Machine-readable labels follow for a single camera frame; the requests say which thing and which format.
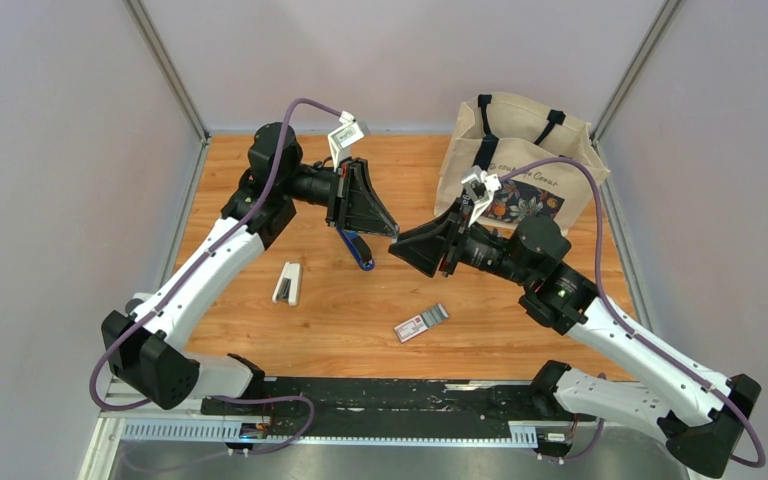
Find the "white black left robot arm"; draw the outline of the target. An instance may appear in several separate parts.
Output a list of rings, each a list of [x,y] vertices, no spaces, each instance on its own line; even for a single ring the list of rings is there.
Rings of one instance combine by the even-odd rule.
[[[367,126],[343,120],[327,136],[329,163],[303,163],[294,130],[281,122],[260,127],[249,167],[207,238],[153,294],[140,294],[129,311],[112,311],[101,326],[116,378],[164,410],[200,395],[226,396],[239,413],[254,414],[266,389],[241,357],[193,358],[182,349],[211,304],[239,272],[264,253],[296,214],[296,201],[325,208],[330,227],[396,238],[399,225],[371,184],[368,163],[350,154]]]

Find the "red white staple box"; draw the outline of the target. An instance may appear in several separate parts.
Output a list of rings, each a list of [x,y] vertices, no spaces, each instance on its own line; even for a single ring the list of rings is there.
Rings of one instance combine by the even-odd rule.
[[[406,343],[421,335],[423,332],[444,322],[450,317],[445,307],[437,303],[420,314],[417,314],[394,327],[394,332],[400,343]]]

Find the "white stapler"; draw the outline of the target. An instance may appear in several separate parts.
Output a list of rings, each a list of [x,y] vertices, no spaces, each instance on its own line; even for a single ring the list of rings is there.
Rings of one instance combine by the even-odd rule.
[[[298,305],[300,298],[302,266],[297,262],[286,262],[272,294],[272,303]]]

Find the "blue stapler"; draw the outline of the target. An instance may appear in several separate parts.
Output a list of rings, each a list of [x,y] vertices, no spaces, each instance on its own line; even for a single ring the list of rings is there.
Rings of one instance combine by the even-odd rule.
[[[354,231],[344,230],[341,228],[337,228],[336,231],[354,258],[358,267],[362,271],[371,271],[375,267],[375,260],[369,245],[364,241],[364,239]]]

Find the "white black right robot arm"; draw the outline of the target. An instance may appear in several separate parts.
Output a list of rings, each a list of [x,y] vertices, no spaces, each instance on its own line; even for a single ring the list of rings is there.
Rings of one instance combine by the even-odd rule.
[[[601,352],[636,379],[623,385],[549,361],[533,379],[535,413],[553,419],[567,411],[623,425],[663,443],[696,473],[722,477],[747,430],[759,383],[692,360],[622,312],[566,264],[570,242],[549,215],[528,216],[502,237],[472,223],[471,212],[454,203],[399,235],[389,250],[427,276],[468,265],[519,285],[520,305],[533,320]]]

